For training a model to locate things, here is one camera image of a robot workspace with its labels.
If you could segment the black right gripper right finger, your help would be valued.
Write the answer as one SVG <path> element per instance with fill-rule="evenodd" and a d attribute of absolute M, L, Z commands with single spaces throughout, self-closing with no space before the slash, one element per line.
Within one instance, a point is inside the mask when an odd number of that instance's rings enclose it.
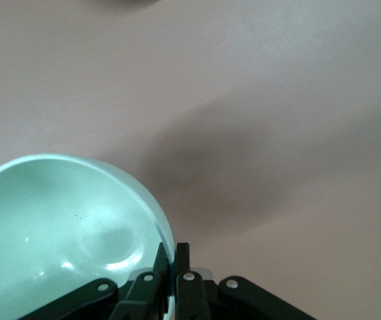
<path fill-rule="evenodd" d="M 190 245 L 175 253 L 175 320 L 316 320 L 244 277 L 216 283 L 191 269 Z"/>

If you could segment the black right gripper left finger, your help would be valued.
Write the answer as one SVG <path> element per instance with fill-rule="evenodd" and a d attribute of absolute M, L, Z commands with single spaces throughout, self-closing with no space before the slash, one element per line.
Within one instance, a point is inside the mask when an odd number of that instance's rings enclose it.
<path fill-rule="evenodd" d="M 153 267 L 123 286 L 99 278 L 19 320 L 163 320 L 169 307 L 170 266 L 160 243 Z"/>

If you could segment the green bowl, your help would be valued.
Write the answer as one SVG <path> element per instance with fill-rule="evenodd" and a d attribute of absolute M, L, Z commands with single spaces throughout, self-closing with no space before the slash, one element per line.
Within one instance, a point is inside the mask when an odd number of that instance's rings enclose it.
<path fill-rule="evenodd" d="M 160 246 L 172 261 L 163 210 L 123 170 L 54 154 L 0 166 L 0 320 L 96 279 L 124 285 L 153 266 Z"/>

